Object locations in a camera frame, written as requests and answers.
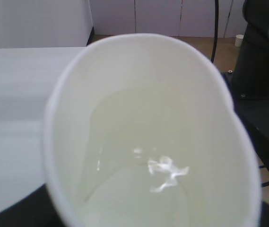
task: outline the small white cup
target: small white cup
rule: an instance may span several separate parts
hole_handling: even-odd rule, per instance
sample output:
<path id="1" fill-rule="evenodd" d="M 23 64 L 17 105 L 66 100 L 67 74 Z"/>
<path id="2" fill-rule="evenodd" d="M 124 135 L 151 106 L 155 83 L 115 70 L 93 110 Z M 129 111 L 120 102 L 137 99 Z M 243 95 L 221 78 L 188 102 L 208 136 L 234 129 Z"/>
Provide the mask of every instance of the small white cup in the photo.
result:
<path id="1" fill-rule="evenodd" d="M 236 35 L 235 46 L 240 47 L 243 42 L 243 35 Z"/>

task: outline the black cable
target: black cable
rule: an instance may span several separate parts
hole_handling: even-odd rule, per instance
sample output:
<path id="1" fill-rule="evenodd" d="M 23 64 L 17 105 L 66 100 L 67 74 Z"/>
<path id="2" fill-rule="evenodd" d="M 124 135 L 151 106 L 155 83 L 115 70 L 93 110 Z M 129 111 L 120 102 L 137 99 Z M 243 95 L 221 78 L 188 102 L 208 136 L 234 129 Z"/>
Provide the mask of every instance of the black cable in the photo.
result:
<path id="1" fill-rule="evenodd" d="M 269 186 L 269 181 L 267 181 L 267 182 L 261 184 L 261 187 L 262 187 L 262 188 L 264 188 L 264 187 L 268 187 L 268 186 Z"/>
<path id="2" fill-rule="evenodd" d="M 259 166 L 259 169 L 263 169 L 263 168 L 266 168 L 265 165 Z"/>
<path id="3" fill-rule="evenodd" d="M 214 43 L 211 55 L 211 62 L 214 62 L 216 46 L 217 46 L 217 36 L 218 36 L 218 15 L 219 15 L 219 3 L 215 0 L 215 26 L 214 26 Z"/>

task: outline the liquid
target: liquid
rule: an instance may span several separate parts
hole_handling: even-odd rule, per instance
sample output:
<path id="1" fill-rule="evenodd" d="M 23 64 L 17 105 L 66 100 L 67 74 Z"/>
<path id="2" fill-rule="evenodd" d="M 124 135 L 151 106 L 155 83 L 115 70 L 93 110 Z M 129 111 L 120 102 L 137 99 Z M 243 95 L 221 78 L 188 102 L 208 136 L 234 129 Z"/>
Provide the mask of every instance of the liquid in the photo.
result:
<path id="1" fill-rule="evenodd" d="M 177 94 L 159 87 L 117 92 L 93 111 L 89 130 L 77 192 L 78 216 L 87 227 L 206 226 Z"/>

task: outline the white table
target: white table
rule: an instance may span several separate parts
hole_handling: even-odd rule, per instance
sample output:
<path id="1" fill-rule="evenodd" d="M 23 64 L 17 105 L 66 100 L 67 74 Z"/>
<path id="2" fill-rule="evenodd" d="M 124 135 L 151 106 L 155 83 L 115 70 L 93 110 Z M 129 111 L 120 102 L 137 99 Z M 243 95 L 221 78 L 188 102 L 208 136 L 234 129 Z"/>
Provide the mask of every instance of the white table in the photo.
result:
<path id="1" fill-rule="evenodd" d="M 44 183 L 43 109 L 56 79 L 82 49 L 0 49 L 0 211 Z"/>

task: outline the floor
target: floor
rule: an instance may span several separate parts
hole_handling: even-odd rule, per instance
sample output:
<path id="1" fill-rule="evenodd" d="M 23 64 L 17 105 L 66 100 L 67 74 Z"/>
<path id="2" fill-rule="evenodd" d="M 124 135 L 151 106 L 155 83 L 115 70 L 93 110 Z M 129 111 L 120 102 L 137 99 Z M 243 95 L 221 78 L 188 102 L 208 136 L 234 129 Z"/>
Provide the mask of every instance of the floor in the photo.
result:
<path id="1" fill-rule="evenodd" d="M 108 35 L 95 35 L 93 42 L 106 38 Z M 212 53 L 213 38 L 200 38 L 200 37 L 175 37 L 182 41 L 185 41 L 202 52 L 209 59 Z M 240 48 L 234 46 L 234 38 L 219 38 L 217 42 L 217 50 L 215 55 L 214 64 L 220 72 L 233 70 L 236 65 L 236 60 L 239 54 Z M 262 168 L 260 169 L 262 182 L 269 181 L 269 172 Z M 269 203 L 269 186 L 262 188 L 262 199 Z"/>

